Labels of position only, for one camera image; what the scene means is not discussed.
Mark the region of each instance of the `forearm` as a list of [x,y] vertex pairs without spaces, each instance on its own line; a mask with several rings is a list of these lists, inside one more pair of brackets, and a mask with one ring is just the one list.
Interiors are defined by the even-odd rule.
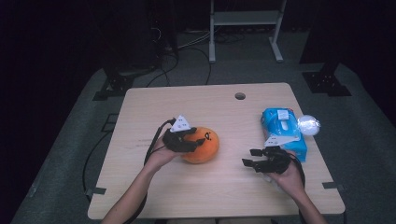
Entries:
[[130,218],[145,198],[151,179],[157,171],[158,168],[152,166],[143,167],[131,186],[107,213],[102,223],[123,223]]
[[307,224],[327,223],[305,192],[292,197],[292,199],[296,202]]

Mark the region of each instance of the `blue package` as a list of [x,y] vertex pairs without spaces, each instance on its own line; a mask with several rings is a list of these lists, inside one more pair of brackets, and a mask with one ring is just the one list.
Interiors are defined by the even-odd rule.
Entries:
[[300,132],[298,121],[291,109],[265,109],[262,112],[262,127],[264,129],[266,143],[268,143],[271,137],[287,139],[287,143],[280,144],[282,143],[280,141],[279,144],[273,144],[283,149],[294,151],[301,162],[305,161],[307,151],[306,143]]

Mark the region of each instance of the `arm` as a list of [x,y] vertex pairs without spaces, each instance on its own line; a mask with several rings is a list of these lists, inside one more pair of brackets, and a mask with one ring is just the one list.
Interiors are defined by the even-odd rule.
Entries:
[[267,174],[296,202],[306,223],[321,224],[327,223],[326,219],[312,203],[306,194],[300,173],[294,162],[291,162],[288,170],[282,175],[271,173]]
[[153,151],[155,152],[151,154],[146,165],[134,179],[131,186],[108,211],[102,223],[123,223],[130,218],[145,198],[152,177],[166,163],[181,155],[164,147],[162,137],[158,139]]

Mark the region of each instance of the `orange plush toy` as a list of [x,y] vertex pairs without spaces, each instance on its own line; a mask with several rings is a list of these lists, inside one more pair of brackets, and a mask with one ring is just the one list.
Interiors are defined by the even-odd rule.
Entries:
[[190,163],[204,163],[212,160],[219,150],[219,137],[218,135],[205,127],[197,127],[193,134],[188,134],[184,137],[185,141],[196,141],[204,138],[205,141],[201,146],[198,146],[195,151],[188,152],[181,156],[183,160]]

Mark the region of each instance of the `floor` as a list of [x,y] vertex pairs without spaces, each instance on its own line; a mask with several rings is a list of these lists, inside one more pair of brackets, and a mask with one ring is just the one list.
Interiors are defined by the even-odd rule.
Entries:
[[[321,123],[318,147],[346,205],[349,223],[393,223],[396,219],[396,130],[364,90],[358,76],[340,64],[338,80],[351,96],[312,93],[302,72],[322,64],[299,64],[308,32],[280,33],[284,57],[277,63],[268,43],[270,33],[227,35],[216,46],[216,63],[208,63],[207,42],[184,48],[178,62],[163,57],[163,69],[137,77],[133,88],[239,83],[287,82],[301,109]],[[179,34],[181,46],[199,34]],[[87,217],[92,189],[100,174],[123,97],[93,101],[106,82],[103,70],[92,74],[60,131],[31,191],[12,223],[98,223]],[[342,215],[326,216],[344,223]],[[279,223],[300,223],[298,217],[273,217]],[[137,220],[136,223],[153,223]]]

